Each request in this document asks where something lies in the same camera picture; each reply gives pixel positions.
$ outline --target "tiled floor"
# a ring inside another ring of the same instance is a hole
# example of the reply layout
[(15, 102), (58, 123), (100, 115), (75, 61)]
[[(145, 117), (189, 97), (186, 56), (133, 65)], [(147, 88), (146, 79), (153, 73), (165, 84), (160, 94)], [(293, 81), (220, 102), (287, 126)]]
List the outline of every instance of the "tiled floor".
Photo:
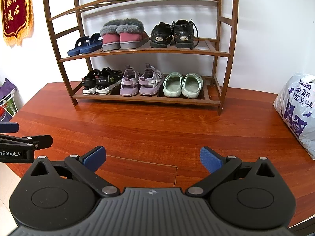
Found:
[(16, 228), (9, 211), (9, 199), (19, 181), (20, 178), (5, 163), (0, 163), (0, 236), (6, 236)]

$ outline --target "wooden table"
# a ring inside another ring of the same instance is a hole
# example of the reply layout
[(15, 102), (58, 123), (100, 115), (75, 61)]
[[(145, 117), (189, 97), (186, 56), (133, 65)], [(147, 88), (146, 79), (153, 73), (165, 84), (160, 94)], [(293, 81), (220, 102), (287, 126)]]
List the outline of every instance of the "wooden table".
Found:
[[(97, 145), (107, 160), (97, 174), (123, 187), (182, 187), (208, 175), (202, 146), (243, 161), (268, 157), (296, 198), (294, 225), (315, 213), (315, 161), (273, 108), (275, 94), (229, 89), (221, 116), (216, 110), (181, 106), (79, 100), (71, 103), (63, 83), (49, 83), (13, 118), (16, 136), (51, 134), (50, 160), (82, 155)], [(20, 177), (29, 164), (8, 164)]]

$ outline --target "red banner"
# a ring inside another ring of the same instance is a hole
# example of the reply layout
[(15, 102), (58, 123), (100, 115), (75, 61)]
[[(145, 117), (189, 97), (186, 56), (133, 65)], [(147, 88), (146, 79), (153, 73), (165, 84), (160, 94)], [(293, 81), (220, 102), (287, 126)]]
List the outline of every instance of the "red banner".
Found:
[(1, 0), (4, 41), (20, 45), (33, 26), (32, 0)]

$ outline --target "black leather shoe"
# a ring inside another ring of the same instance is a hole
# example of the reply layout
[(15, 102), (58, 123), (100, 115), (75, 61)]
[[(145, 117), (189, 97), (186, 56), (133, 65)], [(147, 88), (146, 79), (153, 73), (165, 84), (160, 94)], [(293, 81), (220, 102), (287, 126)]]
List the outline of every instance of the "black leather shoe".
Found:
[(156, 25), (151, 32), (151, 43), (152, 48), (167, 48), (172, 41), (172, 29), (171, 25), (160, 22)]
[(192, 20), (189, 22), (183, 19), (178, 20), (177, 22), (173, 21), (173, 36), (176, 43), (176, 48), (193, 49), (198, 45), (199, 36), (196, 26), (198, 43), (197, 45), (194, 45), (195, 35), (193, 26), (195, 26), (195, 24), (192, 22)]

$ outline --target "gray fur trim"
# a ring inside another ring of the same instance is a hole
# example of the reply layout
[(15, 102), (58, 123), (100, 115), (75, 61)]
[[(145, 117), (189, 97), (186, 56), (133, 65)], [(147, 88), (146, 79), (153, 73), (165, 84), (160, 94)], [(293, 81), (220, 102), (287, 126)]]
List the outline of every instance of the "gray fur trim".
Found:
[(118, 26), (116, 25), (103, 26), (103, 28), (100, 31), (100, 36), (103, 36), (105, 34), (116, 34), (117, 27)]
[(141, 34), (143, 31), (136, 25), (120, 25), (117, 28), (117, 34), (129, 33), (129, 34)]
[(113, 19), (113, 20), (108, 21), (107, 23), (105, 23), (104, 26), (110, 26), (110, 25), (119, 26), (121, 24), (122, 24), (122, 19)]
[(138, 26), (140, 28), (141, 32), (144, 32), (143, 23), (136, 18), (126, 18), (123, 20), (122, 25), (135, 25), (135, 26)]

